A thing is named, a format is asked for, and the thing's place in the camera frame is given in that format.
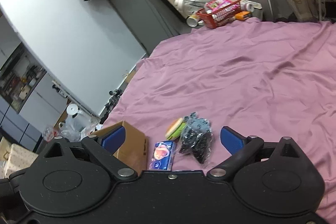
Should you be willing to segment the bag of black beads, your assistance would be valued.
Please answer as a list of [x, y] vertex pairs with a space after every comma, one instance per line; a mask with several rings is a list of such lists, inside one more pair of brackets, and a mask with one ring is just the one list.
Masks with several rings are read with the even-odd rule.
[[185, 127], [180, 135], [179, 153], [182, 155], [193, 155], [196, 161], [203, 165], [211, 153], [213, 133], [211, 122], [201, 118], [198, 113], [193, 112], [183, 120]]

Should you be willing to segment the hamburger plush toy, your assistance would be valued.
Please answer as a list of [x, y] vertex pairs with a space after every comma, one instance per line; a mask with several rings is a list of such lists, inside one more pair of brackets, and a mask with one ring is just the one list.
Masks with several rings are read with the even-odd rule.
[[186, 126], [185, 118], [178, 118], [167, 129], [165, 133], [166, 140], [178, 139]]

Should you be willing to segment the brown cardboard box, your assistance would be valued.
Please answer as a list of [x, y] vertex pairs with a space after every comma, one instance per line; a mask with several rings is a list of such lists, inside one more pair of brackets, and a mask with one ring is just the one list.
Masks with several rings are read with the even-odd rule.
[[126, 129], [126, 139], [123, 145], [113, 155], [140, 174], [143, 170], [147, 169], [147, 137], [143, 132], [128, 124], [126, 121], [117, 122], [112, 126], [102, 128], [96, 132], [98, 136], [102, 136], [109, 130], [116, 129], [117, 126], [124, 126]]

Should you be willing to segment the white plastic bag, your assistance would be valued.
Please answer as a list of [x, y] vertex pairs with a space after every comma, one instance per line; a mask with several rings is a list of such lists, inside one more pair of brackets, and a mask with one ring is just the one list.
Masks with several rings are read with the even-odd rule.
[[64, 122], [59, 123], [60, 134], [70, 142], [81, 139], [95, 131], [100, 120], [96, 117], [86, 117], [81, 114], [69, 115]]

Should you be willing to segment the white electric kettle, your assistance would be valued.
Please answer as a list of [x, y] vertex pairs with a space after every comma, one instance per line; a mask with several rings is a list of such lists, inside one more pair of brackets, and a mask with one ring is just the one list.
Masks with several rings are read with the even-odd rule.
[[71, 103], [66, 108], [67, 117], [65, 122], [59, 123], [60, 131], [82, 132], [87, 126], [85, 113], [80, 110], [79, 106]]

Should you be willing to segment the red white bottle pack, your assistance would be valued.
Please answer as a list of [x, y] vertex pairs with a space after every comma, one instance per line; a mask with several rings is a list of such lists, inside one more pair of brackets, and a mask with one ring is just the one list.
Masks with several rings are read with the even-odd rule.
[[42, 137], [46, 142], [50, 142], [56, 136], [59, 136], [59, 131], [52, 126], [47, 126], [42, 132]]

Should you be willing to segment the pink bed sheet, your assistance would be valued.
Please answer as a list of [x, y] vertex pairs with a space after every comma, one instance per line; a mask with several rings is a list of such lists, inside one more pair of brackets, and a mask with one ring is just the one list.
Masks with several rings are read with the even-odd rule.
[[173, 170], [208, 171], [229, 156], [223, 126], [265, 141], [292, 137], [320, 172], [318, 213], [335, 223], [335, 25], [250, 18], [161, 42], [137, 71], [104, 126], [126, 121], [148, 151], [178, 118], [197, 113], [213, 130], [204, 165], [176, 154]]

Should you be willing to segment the white kitchen cabinet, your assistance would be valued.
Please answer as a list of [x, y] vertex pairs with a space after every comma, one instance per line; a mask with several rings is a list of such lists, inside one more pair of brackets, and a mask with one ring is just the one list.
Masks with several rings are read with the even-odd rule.
[[36, 152], [42, 133], [58, 123], [68, 105], [53, 77], [1, 16], [1, 132]]

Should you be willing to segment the dotted beige cloth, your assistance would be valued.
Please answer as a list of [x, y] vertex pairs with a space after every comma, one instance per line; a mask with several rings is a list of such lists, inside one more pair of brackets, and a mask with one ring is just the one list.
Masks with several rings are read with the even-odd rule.
[[11, 144], [4, 137], [0, 144], [0, 178], [9, 178], [9, 176], [21, 169], [28, 168], [38, 157], [18, 144]]

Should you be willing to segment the orange small object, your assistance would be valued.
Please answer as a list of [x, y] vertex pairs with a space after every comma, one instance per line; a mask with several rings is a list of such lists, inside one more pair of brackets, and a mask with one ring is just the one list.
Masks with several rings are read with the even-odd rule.
[[239, 12], [237, 14], [235, 14], [235, 19], [236, 20], [240, 20], [240, 21], [243, 21], [243, 20], [246, 20], [248, 18], [250, 18], [252, 16], [252, 13], [249, 12], [249, 11], [242, 11], [242, 12]]

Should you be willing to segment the grey door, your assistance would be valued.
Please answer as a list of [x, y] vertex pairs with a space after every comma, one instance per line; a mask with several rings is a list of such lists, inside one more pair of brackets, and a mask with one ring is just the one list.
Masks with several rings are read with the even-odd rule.
[[164, 0], [109, 0], [149, 56], [159, 43], [191, 32], [181, 14]]

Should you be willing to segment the red plastic basket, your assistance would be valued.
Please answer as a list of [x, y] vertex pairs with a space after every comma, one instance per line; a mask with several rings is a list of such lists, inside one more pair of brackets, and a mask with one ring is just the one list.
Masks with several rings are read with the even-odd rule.
[[224, 26], [235, 14], [242, 11], [241, 0], [211, 0], [196, 12], [206, 27], [214, 29]]

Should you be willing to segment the clear plastic bottle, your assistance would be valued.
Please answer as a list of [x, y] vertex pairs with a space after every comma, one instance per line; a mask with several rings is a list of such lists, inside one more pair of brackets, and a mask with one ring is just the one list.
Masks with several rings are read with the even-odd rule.
[[188, 16], [202, 9], [211, 0], [175, 0], [174, 7], [183, 15]]

